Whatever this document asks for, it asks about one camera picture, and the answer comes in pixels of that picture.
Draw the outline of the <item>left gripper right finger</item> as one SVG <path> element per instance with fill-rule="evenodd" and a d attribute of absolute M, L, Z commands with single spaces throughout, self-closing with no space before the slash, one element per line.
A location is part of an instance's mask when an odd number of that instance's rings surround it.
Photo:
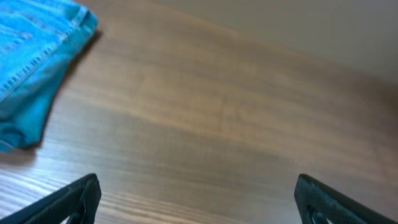
<path fill-rule="evenodd" d="M 302 223 L 397 224 L 307 174 L 298 176 L 294 198 Z"/>

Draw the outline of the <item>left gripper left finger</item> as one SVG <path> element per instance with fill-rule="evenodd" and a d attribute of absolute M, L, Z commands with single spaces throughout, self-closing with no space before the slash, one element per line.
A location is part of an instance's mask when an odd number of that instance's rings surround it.
<path fill-rule="evenodd" d="M 3 219 L 1 224 L 94 224 L 101 200 L 96 174 L 88 174 Z"/>

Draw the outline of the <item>light blue denim jeans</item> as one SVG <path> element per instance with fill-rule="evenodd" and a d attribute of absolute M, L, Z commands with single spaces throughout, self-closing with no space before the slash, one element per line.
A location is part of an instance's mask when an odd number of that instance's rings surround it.
<path fill-rule="evenodd" d="M 42 139 L 72 60 L 98 20 L 74 1 L 1 1 L 1 151 Z"/>

